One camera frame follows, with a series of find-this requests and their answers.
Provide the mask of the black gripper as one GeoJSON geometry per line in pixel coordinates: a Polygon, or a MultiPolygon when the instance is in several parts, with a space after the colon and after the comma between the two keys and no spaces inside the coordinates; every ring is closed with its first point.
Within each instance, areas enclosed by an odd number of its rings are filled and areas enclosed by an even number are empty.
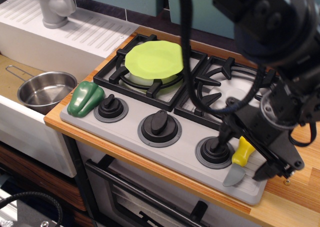
{"type": "Polygon", "coordinates": [[[223,118],[217,151],[222,152],[224,145],[234,136],[245,137],[266,159],[252,177],[255,181],[275,176],[289,178],[305,167],[299,152],[289,140],[289,131],[272,126],[257,107],[247,105],[223,118]]]}

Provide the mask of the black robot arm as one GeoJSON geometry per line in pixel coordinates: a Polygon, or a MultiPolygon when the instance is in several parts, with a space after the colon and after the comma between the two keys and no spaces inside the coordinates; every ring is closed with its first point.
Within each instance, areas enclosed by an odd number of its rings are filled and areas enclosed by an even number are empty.
{"type": "Polygon", "coordinates": [[[212,0],[234,23],[239,52],[258,67],[279,74],[276,86],[262,96],[259,107],[249,102],[258,85],[243,100],[227,102],[221,110],[219,141],[243,135],[266,161],[253,179],[290,177],[304,167],[291,136],[297,125],[310,124],[316,136],[320,120],[320,9],[315,0],[212,0]]]}

